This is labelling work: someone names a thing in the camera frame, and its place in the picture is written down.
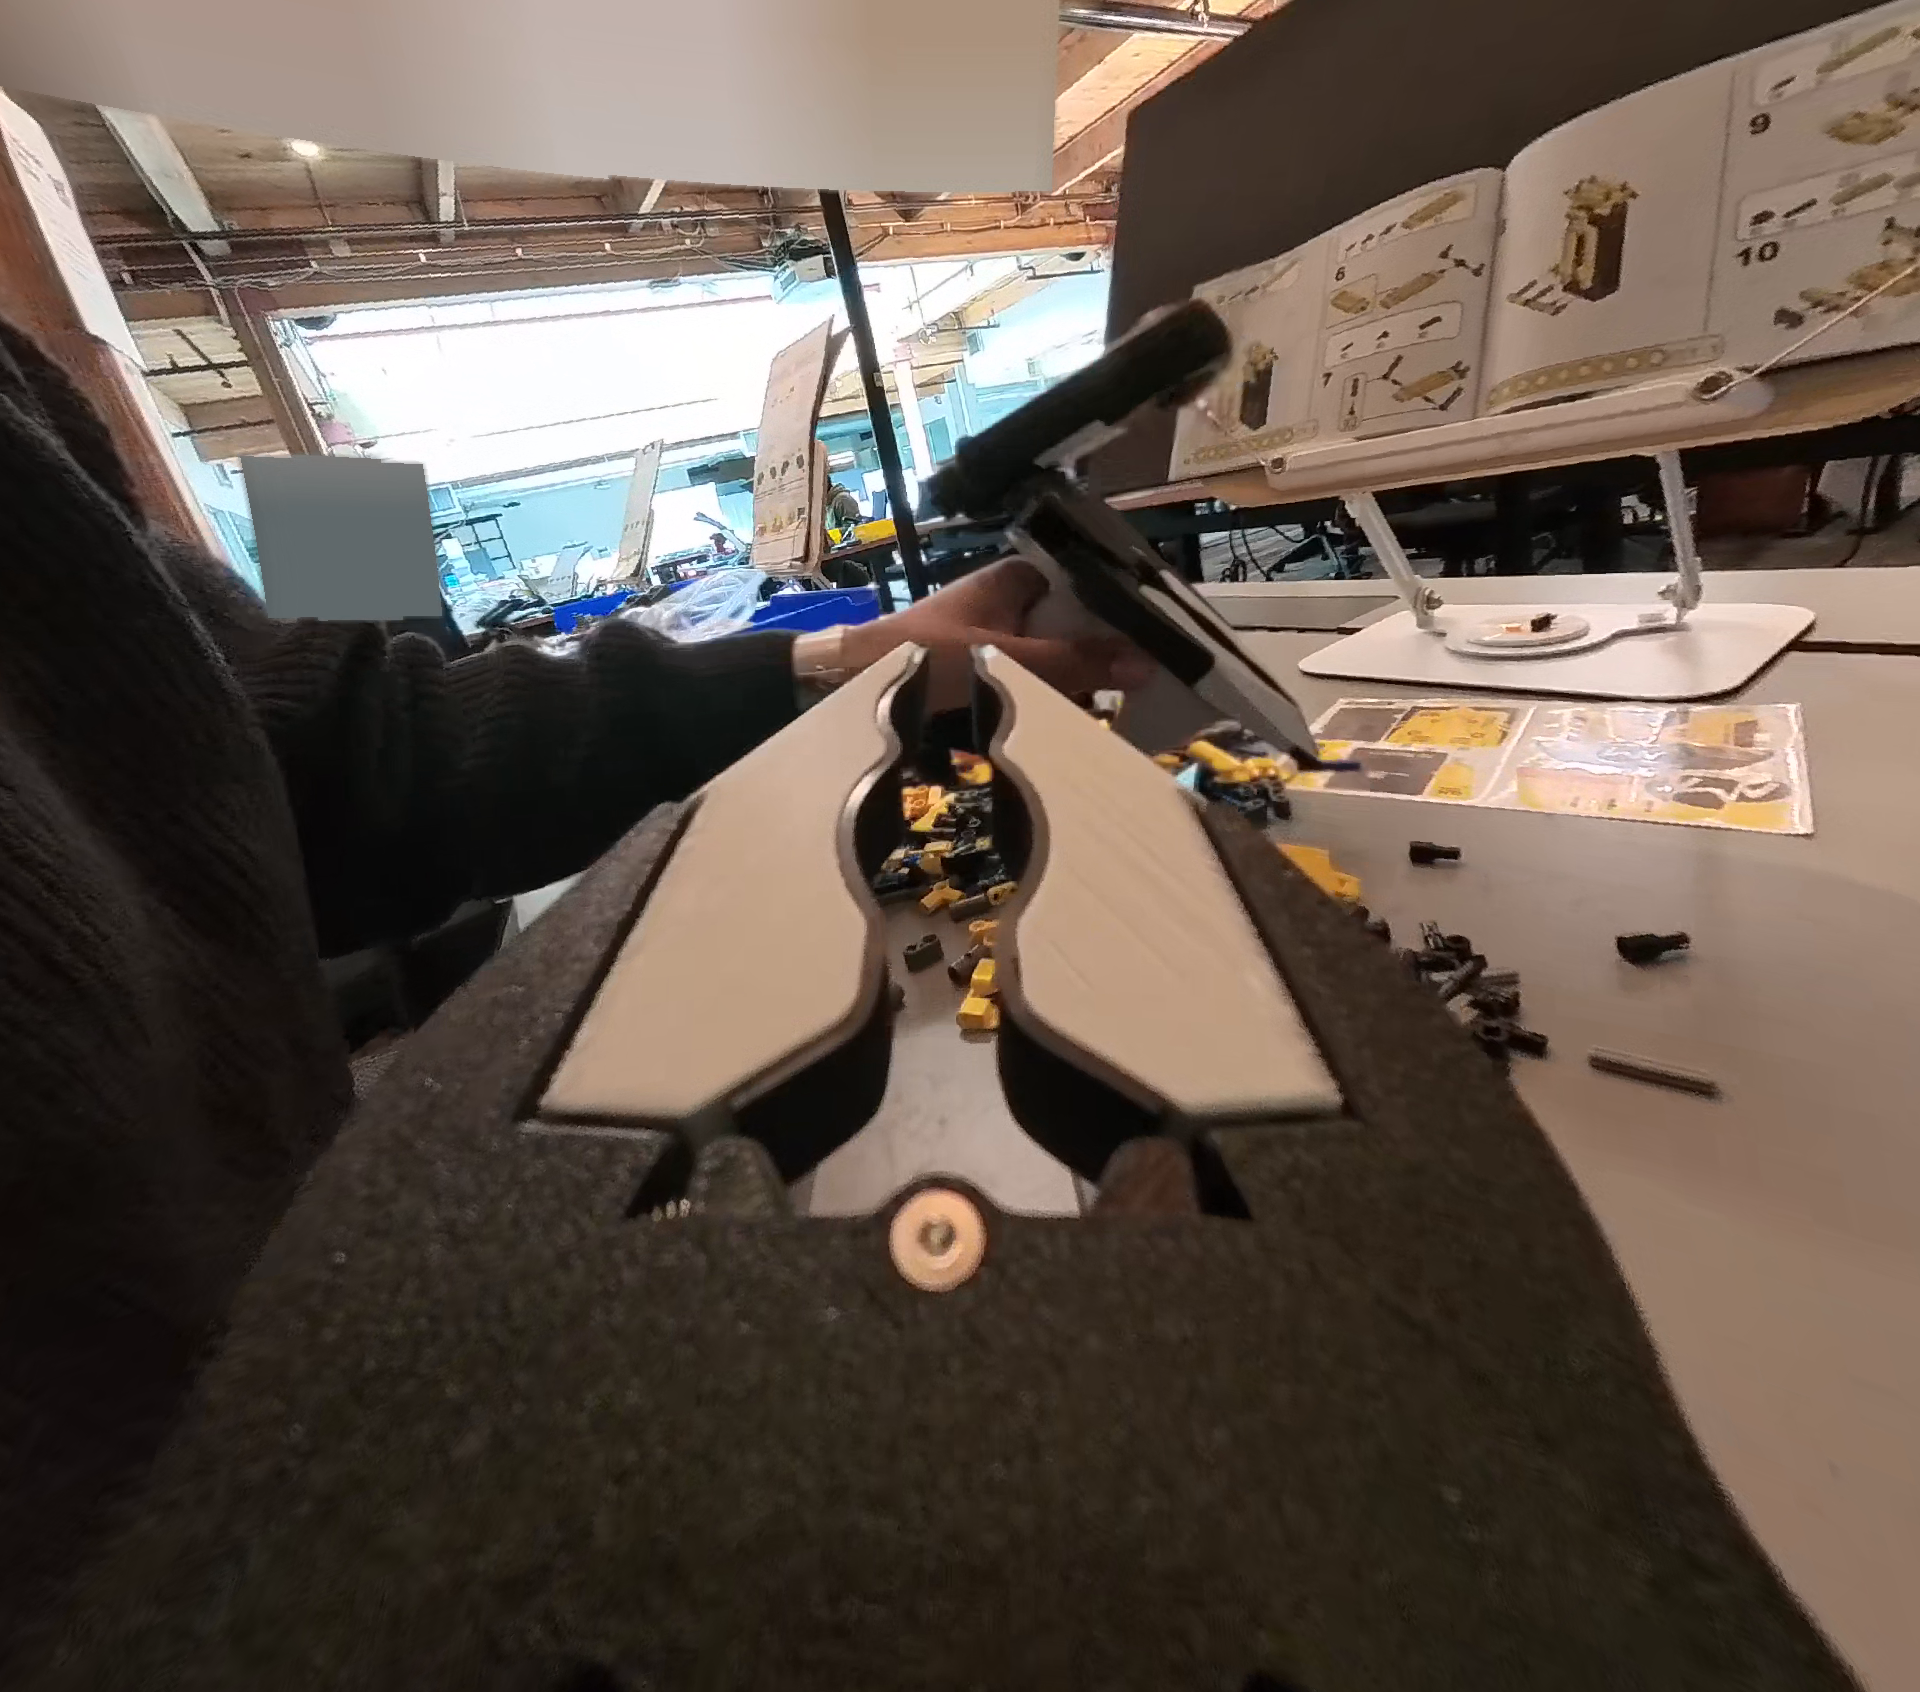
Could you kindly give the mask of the open instruction booklet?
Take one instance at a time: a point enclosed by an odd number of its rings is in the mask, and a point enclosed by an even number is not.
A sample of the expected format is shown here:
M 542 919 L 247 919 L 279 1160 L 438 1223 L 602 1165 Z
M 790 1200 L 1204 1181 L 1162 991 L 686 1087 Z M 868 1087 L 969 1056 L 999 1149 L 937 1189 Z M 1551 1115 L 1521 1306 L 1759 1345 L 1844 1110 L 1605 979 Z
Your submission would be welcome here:
M 1916 0 L 1611 100 L 1195 288 L 1232 369 L 1170 483 L 1646 383 L 1916 346 Z

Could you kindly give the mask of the yellow black sticker sheet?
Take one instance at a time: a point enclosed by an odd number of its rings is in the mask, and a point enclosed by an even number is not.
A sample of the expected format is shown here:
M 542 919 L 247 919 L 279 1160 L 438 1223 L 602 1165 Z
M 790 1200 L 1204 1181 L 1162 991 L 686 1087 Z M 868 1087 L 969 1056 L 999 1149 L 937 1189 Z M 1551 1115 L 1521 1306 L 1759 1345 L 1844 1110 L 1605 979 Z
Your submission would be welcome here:
M 1798 705 L 1337 699 L 1300 791 L 1808 836 Z

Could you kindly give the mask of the person's left forearm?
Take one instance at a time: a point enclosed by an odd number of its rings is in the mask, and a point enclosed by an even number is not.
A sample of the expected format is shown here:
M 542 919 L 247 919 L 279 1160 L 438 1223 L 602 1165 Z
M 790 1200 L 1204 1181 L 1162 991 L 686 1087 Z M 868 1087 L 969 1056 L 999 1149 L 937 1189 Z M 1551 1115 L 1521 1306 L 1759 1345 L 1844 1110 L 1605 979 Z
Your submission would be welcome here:
M 222 647 L 277 753 L 327 958 L 592 868 L 799 717 L 776 630 L 602 625 L 571 653 L 447 660 L 373 625 L 243 619 Z

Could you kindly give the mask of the wooden post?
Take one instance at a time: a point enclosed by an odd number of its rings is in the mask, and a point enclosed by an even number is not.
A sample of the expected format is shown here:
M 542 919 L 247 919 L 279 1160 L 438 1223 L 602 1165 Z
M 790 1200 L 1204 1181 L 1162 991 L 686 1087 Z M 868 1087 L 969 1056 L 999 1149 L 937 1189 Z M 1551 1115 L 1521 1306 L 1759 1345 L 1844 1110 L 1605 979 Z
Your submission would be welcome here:
M 19 359 L 46 389 L 57 433 L 108 494 L 164 536 L 222 555 L 129 359 L 83 327 L 12 158 L 4 158 L 4 359 Z

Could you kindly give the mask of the cardboard sign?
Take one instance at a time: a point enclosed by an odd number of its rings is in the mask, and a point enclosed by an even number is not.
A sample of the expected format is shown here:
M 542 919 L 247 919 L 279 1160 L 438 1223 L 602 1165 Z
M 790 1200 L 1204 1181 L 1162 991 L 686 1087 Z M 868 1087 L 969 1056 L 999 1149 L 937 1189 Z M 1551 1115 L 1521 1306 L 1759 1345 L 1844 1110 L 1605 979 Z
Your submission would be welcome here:
M 818 322 L 774 355 L 758 422 L 749 560 L 766 576 L 812 576 L 829 530 L 829 450 L 818 439 L 841 331 Z

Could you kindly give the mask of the white book stand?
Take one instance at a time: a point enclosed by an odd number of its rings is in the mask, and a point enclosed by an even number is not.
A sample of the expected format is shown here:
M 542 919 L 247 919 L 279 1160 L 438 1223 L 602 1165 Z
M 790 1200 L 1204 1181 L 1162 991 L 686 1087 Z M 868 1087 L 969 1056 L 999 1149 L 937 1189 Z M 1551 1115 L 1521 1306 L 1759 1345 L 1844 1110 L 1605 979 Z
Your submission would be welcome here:
M 1916 393 L 1916 346 L 1785 367 L 1759 379 L 1685 369 L 1355 447 L 1305 450 L 1268 476 L 1341 496 L 1401 609 L 1300 660 L 1312 678 L 1425 692 L 1506 692 L 1600 701 L 1705 701 L 1741 692 L 1814 626 L 1802 605 L 1705 601 L 1685 504 L 1685 450 L 1885 414 Z M 1653 601 L 1447 601 L 1416 576 L 1384 488 L 1653 458 L 1669 496 L 1676 576 Z

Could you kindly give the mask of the black pole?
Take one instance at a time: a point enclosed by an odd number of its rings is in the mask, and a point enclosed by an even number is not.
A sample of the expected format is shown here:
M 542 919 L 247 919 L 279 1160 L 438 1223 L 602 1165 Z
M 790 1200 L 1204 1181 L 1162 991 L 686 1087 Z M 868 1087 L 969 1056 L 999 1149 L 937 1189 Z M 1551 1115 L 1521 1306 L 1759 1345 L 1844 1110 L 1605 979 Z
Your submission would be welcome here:
M 925 601 L 929 584 L 925 584 L 925 560 L 924 560 L 919 523 L 914 523 L 914 500 L 907 494 L 907 472 L 900 461 L 896 405 L 892 405 L 882 376 L 881 376 L 877 327 L 873 327 L 873 312 L 868 312 L 868 297 L 865 297 L 865 273 L 861 273 L 861 262 L 852 249 L 844 193 L 822 191 L 818 202 L 822 202 L 822 222 L 829 233 L 833 273 L 837 273 L 844 312 L 848 312 L 848 331 L 852 331 L 865 404 L 873 414 L 881 472 L 882 472 L 882 488 L 889 488 L 889 509 L 896 519 L 900 567 L 903 567 L 911 601 Z

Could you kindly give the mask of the grey axle rod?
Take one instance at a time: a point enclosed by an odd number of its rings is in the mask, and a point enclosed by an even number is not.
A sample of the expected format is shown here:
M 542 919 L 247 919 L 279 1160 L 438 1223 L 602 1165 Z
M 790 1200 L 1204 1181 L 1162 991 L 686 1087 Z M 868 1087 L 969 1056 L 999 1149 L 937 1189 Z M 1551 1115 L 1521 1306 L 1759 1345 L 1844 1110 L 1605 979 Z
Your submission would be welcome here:
M 1642 1053 L 1593 1050 L 1589 1070 L 1600 1078 L 1611 1078 L 1611 1079 L 1664 1087 L 1676 1095 L 1724 1102 L 1724 1083 L 1715 1078 L 1672 1066 L 1672 1061 L 1653 1061 Z

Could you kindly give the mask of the white paper notice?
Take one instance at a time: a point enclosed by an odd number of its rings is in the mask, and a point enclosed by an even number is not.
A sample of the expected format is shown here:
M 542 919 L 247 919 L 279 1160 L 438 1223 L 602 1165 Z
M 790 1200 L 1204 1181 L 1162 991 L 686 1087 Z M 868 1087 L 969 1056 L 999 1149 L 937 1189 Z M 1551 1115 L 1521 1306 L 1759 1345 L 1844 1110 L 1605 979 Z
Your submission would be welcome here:
M 134 376 L 143 376 L 143 352 L 83 226 L 76 187 L 58 167 L 46 131 L 12 93 L 4 93 L 4 167 L 19 187 L 38 249 L 58 273 L 58 288 L 78 327 L 96 342 L 112 346 Z

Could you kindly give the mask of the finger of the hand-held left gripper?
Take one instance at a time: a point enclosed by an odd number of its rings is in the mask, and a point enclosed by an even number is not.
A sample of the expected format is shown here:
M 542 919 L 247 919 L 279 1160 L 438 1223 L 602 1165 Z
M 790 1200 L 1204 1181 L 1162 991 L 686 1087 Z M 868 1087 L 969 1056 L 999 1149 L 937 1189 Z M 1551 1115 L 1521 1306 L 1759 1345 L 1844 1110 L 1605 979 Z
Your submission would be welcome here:
M 1200 695 L 1167 668 L 1128 668 L 1117 735 L 1134 748 L 1174 748 L 1233 723 L 1263 748 L 1293 753 L 1293 699 L 1266 672 L 1251 668 L 1221 699 Z
M 1233 717 L 1251 735 L 1284 748 L 1297 764 L 1326 764 L 1305 709 L 1276 685 L 1276 678 L 1246 653 L 1226 617 L 1195 588 L 1161 588 L 1162 647 L 1161 668 L 1186 695 Z

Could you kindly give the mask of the person's dark clothed body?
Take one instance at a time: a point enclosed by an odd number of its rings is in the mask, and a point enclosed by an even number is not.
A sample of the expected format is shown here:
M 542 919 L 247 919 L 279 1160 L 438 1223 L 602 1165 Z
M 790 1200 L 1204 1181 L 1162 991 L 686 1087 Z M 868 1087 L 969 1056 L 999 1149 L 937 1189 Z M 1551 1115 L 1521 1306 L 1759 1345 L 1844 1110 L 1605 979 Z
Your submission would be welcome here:
M 153 1455 L 347 1115 L 293 806 L 218 626 L 4 359 L 4 1580 Z

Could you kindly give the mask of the person's left hand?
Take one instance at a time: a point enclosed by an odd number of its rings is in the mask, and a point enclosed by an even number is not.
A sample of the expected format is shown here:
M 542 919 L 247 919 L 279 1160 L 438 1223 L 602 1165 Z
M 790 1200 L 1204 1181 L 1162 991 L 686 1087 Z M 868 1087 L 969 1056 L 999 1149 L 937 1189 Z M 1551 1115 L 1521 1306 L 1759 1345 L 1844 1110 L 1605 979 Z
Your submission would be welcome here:
M 992 647 L 1042 678 L 1069 672 L 1069 647 L 1032 635 L 1024 625 L 1044 601 L 1044 576 L 1024 560 L 999 560 L 911 605 L 841 635 L 841 672 L 868 672 L 896 647 L 924 647 L 929 699 L 969 699 L 973 652 Z

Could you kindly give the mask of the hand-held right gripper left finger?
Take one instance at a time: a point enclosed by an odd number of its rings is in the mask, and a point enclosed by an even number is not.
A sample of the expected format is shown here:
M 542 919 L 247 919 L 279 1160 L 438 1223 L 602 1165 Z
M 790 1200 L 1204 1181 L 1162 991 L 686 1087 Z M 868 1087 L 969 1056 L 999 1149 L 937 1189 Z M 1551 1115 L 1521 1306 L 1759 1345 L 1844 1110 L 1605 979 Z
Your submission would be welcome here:
M 698 791 L 543 1123 L 726 1123 L 868 1024 L 882 940 L 861 811 L 919 730 L 924 668 L 896 647 Z

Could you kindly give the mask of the pile of black red pins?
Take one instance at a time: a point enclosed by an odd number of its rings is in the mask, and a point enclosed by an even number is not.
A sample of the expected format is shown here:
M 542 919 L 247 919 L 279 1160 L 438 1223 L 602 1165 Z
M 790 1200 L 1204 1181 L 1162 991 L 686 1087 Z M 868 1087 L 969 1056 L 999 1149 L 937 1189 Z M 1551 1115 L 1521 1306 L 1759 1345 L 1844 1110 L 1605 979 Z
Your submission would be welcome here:
M 1496 965 L 1472 936 L 1419 919 L 1419 928 L 1401 940 L 1371 908 L 1355 908 L 1354 915 L 1379 948 L 1388 948 L 1409 979 L 1479 1040 L 1489 1061 L 1551 1056 L 1551 1033 L 1527 1022 L 1521 973 Z

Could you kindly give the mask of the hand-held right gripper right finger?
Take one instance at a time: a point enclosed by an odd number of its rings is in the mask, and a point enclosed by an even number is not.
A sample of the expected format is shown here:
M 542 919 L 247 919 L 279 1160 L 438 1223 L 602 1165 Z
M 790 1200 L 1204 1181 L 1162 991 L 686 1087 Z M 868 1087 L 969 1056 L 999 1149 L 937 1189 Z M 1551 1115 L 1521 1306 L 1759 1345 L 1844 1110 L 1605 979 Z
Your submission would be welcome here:
M 1190 1123 L 1341 1114 L 1204 801 L 1002 652 L 973 652 L 1015 898 L 1006 1022 Z

